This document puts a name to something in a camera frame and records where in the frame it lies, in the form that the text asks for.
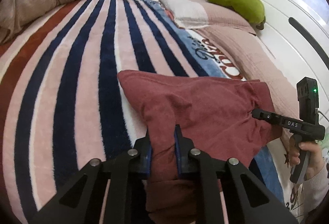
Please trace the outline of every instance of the metal screw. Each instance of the metal screw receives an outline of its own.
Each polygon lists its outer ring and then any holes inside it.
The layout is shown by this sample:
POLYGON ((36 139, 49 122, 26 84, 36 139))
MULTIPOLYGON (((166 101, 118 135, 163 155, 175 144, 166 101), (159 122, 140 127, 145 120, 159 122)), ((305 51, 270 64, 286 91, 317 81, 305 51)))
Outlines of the metal screw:
POLYGON ((199 155, 201 153, 201 151, 197 148, 193 148, 192 150, 190 150, 191 155, 199 155))
POLYGON ((99 160, 98 158, 94 158, 94 159, 91 159, 91 160, 89 161, 89 164, 90 164, 91 166, 98 166, 100 163, 101 163, 101 160, 99 160))
POLYGON ((138 155, 138 151, 137 151, 136 149, 130 149, 130 150, 128 151, 128 154, 129 154, 130 156, 135 156, 135 155, 138 155))
POLYGON ((239 163, 239 160, 233 157, 233 158, 230 158, 230 159, 228 160, 228 162, 229 162, 231 165, 237 165, 237 164, 239 163))

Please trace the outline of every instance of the white sweater sleeve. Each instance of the white sweater sleeve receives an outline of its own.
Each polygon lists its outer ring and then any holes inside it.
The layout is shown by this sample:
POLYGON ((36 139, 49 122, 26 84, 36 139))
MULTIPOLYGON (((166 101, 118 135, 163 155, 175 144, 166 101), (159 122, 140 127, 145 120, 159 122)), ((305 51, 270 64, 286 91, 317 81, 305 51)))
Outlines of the white sweater sleeve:
POLYGON ((329 179, 326 165, 313 178, 304 181, 304 216, 317 208, 329 190, 329 179))

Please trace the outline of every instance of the white cable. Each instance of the white cable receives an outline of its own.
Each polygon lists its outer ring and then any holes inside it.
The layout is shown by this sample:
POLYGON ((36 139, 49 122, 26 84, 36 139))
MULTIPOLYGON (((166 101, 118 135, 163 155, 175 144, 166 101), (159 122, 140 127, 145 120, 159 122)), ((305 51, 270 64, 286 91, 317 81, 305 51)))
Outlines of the white cable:
POLYGON ((315 113, 316 114, 322 114, 323 115, 323 117, 329 122, 329 119, 328 119, 328 117, 326 117, 325 115, 324 115, 324 113, 323 112, 321 112, 320 110, 319 110, 319 108, 315 108, 315 113))

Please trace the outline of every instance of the headboard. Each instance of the headboard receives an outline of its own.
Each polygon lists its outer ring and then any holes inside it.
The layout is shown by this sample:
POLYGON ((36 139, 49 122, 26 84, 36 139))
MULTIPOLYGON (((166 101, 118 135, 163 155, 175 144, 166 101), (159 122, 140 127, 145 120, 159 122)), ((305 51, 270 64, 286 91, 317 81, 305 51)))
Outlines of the headboard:
POLYGON ((257 35, 264 51, 293 86, 305 76, 317 80, 320 111, 328 117, 329 26, 302 0, 261 1, 266 24, 257 35))

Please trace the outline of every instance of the red fabric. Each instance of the red fabric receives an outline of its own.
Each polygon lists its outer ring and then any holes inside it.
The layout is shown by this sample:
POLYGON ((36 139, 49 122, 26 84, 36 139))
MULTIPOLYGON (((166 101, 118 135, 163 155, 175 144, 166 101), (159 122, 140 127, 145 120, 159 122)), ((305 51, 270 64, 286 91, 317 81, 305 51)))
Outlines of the red fabric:
POLYGON ((153 149, 146 209, 159 224, 195 220, 193 182, 178 180, 174 129, 213 158, 238 158, 246 167, 282 129, 252 118, 251 111, 274 111, 268 86, 260 81, 214 77, 168 77, 140 71, 118 74, 123 91, 148 126, 153 149))

